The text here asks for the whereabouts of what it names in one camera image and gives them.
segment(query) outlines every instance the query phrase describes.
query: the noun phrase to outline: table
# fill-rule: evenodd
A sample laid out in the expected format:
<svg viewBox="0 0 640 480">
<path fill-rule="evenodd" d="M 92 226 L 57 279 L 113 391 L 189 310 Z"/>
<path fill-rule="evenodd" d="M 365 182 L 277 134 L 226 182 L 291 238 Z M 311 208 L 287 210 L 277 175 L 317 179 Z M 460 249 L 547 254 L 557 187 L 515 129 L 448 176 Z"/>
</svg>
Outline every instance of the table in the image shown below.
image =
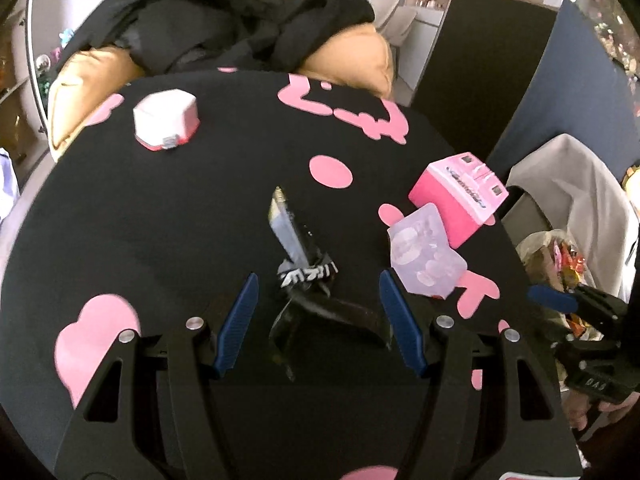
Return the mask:
<svg viewBox="0 0 640 480">
<path fill-rule="evenodd" d="M 237 293 L 249 272 L 260 278 L 260 301 L 235 369 L 211 389 L 241 477 L 337 480 L 364 466 L 400 465 L 427 381 L 404 366 L 395 346 L 387 351 L 319 323 L 303 325 L 296 338 L 295 384 L 270 360 L 284 252 L 267 212 L 281 186 L 340 269 L 334 294 L 381 308 L 378 278 L 389 255 L 378 208 L 412 212 L 408 191 L 452 150 L 411 110 L 401 111 L 406 137 L 400 127 L 380 140 L 330 115 L 346 107 L 387 120 L 387 109 L 398 110 L 364 91 L 311 81 L 304 100 L 280 93 L 293 82 L 303 94 L 306 81 L 218 71 L 136 80 L 121 90 L 124 102 L 111 117 L 87 127 L 53 169 L 15 242 L 0 309 L 0 402 L 47 467 L 72 413 L 54 366 L 56 337 L 90 298 L 126 298 L 142 335 L 153 335 L 202 313 L 215 296 Z M 188 144 L 151 152 L 134 139 L 132 108 L 172 88 L 197 97 L 201 125 Z M 316 155 L 347 165 L 353 183 L 316 182 L 309 170 Z M 501 225 L 483 226 L 459 252 L 470 270 L 497 283 L 500 300 L 485 298 L 463 321 L 457 289 L 443 312 L 491 335 L 505 319 L 528 337 L 527 279 Z M 541 359 L 552 366 L 549 354 Z"/>
</svg>

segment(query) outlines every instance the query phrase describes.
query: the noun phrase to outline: white and red box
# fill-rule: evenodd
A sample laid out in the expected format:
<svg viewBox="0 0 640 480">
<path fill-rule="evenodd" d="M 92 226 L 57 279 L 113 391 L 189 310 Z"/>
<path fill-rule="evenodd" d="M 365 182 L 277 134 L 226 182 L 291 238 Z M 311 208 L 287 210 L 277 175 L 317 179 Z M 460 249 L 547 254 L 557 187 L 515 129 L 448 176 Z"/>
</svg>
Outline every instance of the white and red box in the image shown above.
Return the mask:
<svg viewBox="0 0 640 480">
<path fill-rule="evenodd" d="M 156 152 L 189 142 L 200 126 L 196 97 L 180 89 L 146 96 L 133 108 L 136 139 Z"/>
<path fill-rule="evenodd" d="M 484 162 L 466 152 L 432 162 L 409 193 L 416 207 L 438 208 L 449 245 L 457 249 L 507 198 L 507 190 Z"/>
</svg>

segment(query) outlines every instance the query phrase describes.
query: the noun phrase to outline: blue gripper pad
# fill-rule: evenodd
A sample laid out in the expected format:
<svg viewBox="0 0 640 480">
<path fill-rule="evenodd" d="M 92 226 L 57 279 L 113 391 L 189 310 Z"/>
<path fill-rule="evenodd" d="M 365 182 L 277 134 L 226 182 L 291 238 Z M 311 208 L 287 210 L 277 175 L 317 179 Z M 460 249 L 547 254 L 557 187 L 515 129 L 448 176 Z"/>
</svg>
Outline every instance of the blue gripper pad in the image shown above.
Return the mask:
<svg viewBox="0 0 640 480">
<path fill-rule="evenodd" d="M 422 332 L 388 270 L 380 273 L 380 301 L 394 329 L 404 364 L 418 377 L 423 377 L 428 363 L 424 357 Z"/>
<path fill-rule="evenodd" d="M 220 377 L 233 368 L 258 303 L 258 276 L 251 273 L 218 333 L 218 354 L 213 367 Z"/>
<path fill-rule="evenodd" d="M 548 285 L 531 285 L 527 298 L 532 303 L 546 306 L 562 314 L 572 314 L 578 311 L 578 301 L 573 294 L 559 292 Z"/>
</svg>

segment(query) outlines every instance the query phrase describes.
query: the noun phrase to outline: metal pin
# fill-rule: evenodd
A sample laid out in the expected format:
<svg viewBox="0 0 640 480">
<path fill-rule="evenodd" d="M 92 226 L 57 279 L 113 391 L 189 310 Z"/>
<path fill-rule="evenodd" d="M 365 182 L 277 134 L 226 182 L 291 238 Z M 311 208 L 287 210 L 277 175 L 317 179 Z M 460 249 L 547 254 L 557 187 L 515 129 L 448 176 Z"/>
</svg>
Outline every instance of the metal pin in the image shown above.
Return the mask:
<svg viewBox="0 0 640 480">
<path fill-rule="evenodd" d="M 520 341 L 520 334 L 513 328 L 508 328 L 503 333 L 507 341 L 511 341 L 512 343 L 517 343 L 518 341 Z"/>
<path fill-rule="evenodd" d="M 118 335 L 118 341 L 121 343 L 130 343 L 135 338 L 136 332 L 135 330 L 127 329 L 120 332 Z"/>
<path fill-rule="evenodd" d="M 199 330 L 204 326 L 204 320 L 201 317 L 190 317 L 185 323 L 189 330 Z"/>
<path fill-rule="evenodd" d="M 438 316 L 436 323 L 441 328 L 451 328 L 454 325 L 453 318 L 451 316 Z"/>
</svg>

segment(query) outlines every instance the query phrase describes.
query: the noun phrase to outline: orange cushion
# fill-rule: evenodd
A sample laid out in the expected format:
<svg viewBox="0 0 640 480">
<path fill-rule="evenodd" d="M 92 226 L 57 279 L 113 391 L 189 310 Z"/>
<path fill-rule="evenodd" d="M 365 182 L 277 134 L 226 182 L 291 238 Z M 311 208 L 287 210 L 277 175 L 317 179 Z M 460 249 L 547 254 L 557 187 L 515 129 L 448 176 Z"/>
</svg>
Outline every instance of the orange cushion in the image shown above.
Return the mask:
<svg viewBox="0 0 640 480">
<path fill-rule="evenodd" d="M 382 98 L 391 95 L 394 79 L 391 49 L 372 23 L 355 25 L 330 37 L 306 58 L 298 73 L 364 88 Z"/>
<path fill-rule="evenodd" d="M 107 97 L 143 75 L 128 51 L 116 46 L 73 54 L 49 89 L 49 149 L 54 160 Z"/>
</svg>

